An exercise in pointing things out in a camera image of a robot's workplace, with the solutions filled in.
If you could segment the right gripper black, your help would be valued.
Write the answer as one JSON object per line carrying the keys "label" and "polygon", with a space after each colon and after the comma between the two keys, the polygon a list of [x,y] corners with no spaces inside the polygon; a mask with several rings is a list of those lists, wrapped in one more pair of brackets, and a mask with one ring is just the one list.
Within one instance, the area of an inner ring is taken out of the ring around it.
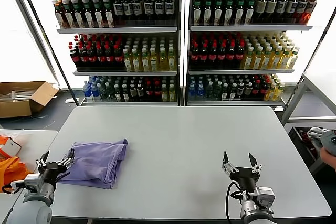
{"label": "right gripper black", "polygon": [[230,179],[237,182],[240,190],[253,193],[257,187],[256,183],[260,178],[262,164],[259,164],[256,158],[249,153],[249,160],[252,168],[239,167],[238,169],[229,161],[226,151],[224,151],[222,169],[230,175]]}

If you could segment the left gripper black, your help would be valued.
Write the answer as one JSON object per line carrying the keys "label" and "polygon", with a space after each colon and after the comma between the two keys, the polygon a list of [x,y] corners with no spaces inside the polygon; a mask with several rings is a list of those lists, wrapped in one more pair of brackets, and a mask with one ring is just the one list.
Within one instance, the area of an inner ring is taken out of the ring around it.
{"label": "left gripper black", "polygon": [[47,158],[49,155],[49,150],[47,150],[40,159],[36,160],[36,165],[38,168],[46,166],[43,172],[44,182],[56,182],[58,176],[66,172],[66,167],[72,165],[75,160],[75,150],[73,148],[65,154],[61,161],[49,162],[46,164]]}

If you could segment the person's bare hand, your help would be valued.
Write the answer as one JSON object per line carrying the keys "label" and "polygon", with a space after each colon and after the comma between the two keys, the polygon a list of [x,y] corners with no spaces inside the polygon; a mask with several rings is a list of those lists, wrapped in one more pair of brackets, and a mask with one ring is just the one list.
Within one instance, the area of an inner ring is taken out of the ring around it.
{"label": "person's bare hand", "polygon": [[336,157],[330,154],[326,148],[321,148],[320,150],[320,157],[324,163],[336,169]]}

